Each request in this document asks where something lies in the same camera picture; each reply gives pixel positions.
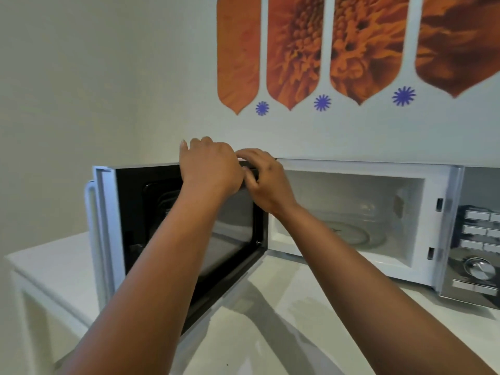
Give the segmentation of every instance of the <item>hand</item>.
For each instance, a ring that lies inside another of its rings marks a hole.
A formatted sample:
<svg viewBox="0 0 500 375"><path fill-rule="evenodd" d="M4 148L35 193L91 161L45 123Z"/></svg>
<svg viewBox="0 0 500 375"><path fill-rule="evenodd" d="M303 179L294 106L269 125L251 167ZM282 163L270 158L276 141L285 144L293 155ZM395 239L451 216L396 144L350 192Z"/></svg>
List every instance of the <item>hand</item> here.
<svg viewBox="0 0 500 375"><path fill-rule="evenodd" d="M224 202L243 183L243 169L231 146L213 142L209 137L193 138L190 148L183 140L179 152L183 189L220 197Z"/></svg>
<svg viewBox="0 0 500 375"><path fill-rule="evenodd" d="M268 152L246 148L237 151L236 155L248 160L259 170L259 180L255 180L252 172L244 169L247 189L261 209L279 219L290 208L298 206L282 164Z"/></svg>

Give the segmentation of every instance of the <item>wall decal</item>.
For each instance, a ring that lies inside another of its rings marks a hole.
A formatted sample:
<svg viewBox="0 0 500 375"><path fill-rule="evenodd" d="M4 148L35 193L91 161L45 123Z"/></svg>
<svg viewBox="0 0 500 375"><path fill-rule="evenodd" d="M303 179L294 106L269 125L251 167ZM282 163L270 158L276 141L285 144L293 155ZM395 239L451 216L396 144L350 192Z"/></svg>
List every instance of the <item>wall decal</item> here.
<svg viewBox="0 0 500 375"><path fill-rule="evenodd" d="M398 88L396 92L394 92L394 96L392 97L392 102L396 104L398 107L403 107L405 104L409 105L416 96L415 90L411 87L403 87L403 89Z"/></svg>
<svg viewBox="0 0 500 375"><path fill-rule="evenodd" d="M259 116L264 116L269 112L269 104L265 101L261 101L255 107L255 111Z"/></svg>
<svg viewBox="0 0 500 375"><path fill-rule="evenodd" d="M330 80L361 105L401 66L409 0L335 0Z"/></svg>
<svg viewBox="0 0 500 375"><path fill-rule="evenodd" d="M259 91L261 0L217 0L217 93L236 114Z"/></svg>
<svg viewBox="0 0 500 375"><path fill-rule="evenodd" d="M267 90L292 109L320 80L324 0L269 0Z"/></svg>
<svg viewBox="0 0 500 375"><path fill-rule="evenodd" d="M332 103L332 99L330 99L327 95L322 94L321 96L316 97L314 101L314 107L316 110L323 112L327 110Z"/></svg>
<svg viewBox="0 0 500 375"><path fill-rule="evenodd" d="M457 97L500 70L500 0L423 0L416 73Z"/></svg>

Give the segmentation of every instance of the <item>left hand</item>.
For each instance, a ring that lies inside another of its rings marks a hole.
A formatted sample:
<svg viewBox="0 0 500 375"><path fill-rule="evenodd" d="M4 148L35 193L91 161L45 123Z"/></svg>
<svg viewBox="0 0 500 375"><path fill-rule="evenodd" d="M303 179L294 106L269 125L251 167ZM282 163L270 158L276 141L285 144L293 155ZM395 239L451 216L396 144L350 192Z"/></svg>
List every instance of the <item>left hand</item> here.
<svg viewBox="0 0 500 375"><path fill-rule="evenodd" d="M183 140L179 152L183 189L218 196L225 201L243 183L243 169L231 146L209 137L193 138L188 148Z"/></svg>

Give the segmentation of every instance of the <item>right hand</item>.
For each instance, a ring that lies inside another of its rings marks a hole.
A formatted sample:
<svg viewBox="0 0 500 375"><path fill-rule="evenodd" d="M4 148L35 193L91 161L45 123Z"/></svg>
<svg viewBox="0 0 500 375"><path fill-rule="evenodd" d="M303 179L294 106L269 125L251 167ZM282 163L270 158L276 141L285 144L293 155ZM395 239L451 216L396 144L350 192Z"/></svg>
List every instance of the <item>right hand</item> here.
<svg viewBox="0 0 500 375"><path fill-rule="evenodd" d="M291 208L298 206L283 166L268 152L258 148L245 148L236 152L259 170L259 180L245 168L245 184L253 201L264 211L278 219Z"/></svg>

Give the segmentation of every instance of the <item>forearm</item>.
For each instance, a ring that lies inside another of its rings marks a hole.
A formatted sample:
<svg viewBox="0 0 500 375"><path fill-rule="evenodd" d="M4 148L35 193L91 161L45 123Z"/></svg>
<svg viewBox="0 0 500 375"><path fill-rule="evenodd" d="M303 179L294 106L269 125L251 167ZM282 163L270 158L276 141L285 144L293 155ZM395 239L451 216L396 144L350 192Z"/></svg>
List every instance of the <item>forearm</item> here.
<svg viewBox="0 0 500 375"><path fill-rule="evenodd" d="M66 373L167 372L220 204L216 195L182 189ZM88 361L96 356L102 360Z"/></svg>
<svg viewBox="0 0 500 375"><path fill-rule="evenodd" d="M494 374L388 277L301 207L278 219L377 374Z"/></svg>

